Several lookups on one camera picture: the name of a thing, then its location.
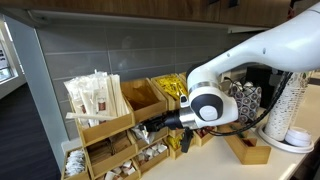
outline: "gray tile wall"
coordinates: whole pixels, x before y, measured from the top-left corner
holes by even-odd
[[[227,29],[124,22],[59,21],[37,29],[61,114],[71,111],[63,82],[93,73],[117,73],[122,81],[185,72],[252,34]],[[69,138],[75,122],[65,120]]]

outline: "cable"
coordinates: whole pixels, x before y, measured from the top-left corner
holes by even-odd
[[[280,86],[277,89],[277,92],[275,93],[274,97],[272,98],[269,106],[267,107],[267,109],[256,119],[253,120],[253,122],[241,129],[232,131],[232,132],[226,132],[226,133],[222,133],[222,132],[217,132],[217,131],[210,131],[210,130],[206,130],[208,133],[214,135],[214,136],[232,136],[232,135],[236,135],[239,134],[243,131],[246,131],[250,128],[252,128],[253,126],[255,126],[256,124],[258,124],[273,108],[273,106],[277,103],[278,99],[280,98],[284,88],[286,87],[287,82],[289,81],[289,79],[291,78],[292,73],[291,72],[285,72],[284,73],[284,78],[283,80],[280,82]]]

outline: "white counter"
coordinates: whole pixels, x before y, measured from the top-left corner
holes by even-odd
[[[295,126],[309,130],[313,141],[316,141],[320,136],[319,122],[320,86],[309,85]],[[258,145],[262,144],[265,143],[259,139]],[[272,147],[268,164],[242,165],[224,138],[214,137],[203,147],[191,147],[187,154],[181,155],[177,160],[167,158],[145,173],[142,179],[287,179],[305,155]]]

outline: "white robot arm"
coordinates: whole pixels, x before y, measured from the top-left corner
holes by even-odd
[[[217,77],[249,62],[290,72],[319,69],[320,3],[203,65],[191,68],[187,72],[190,107],[179,110],[182,126],[197,129],[237,120],[236,102],[219,90]]]

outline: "countertop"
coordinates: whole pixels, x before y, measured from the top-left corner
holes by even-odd
[[[320,136],[320,86],[309,85],[299,108],[295,126],[307,129],[313,141]],[[258,145],[265,143],[254,131]],[[223,137],[213,137],[203,147],[192,146],[177,160],[170,157],[146,172],[143,180],[157,179],[287,179],[306,154],[287,152],[272,147],[269,161],[264,165],[242,165]]]

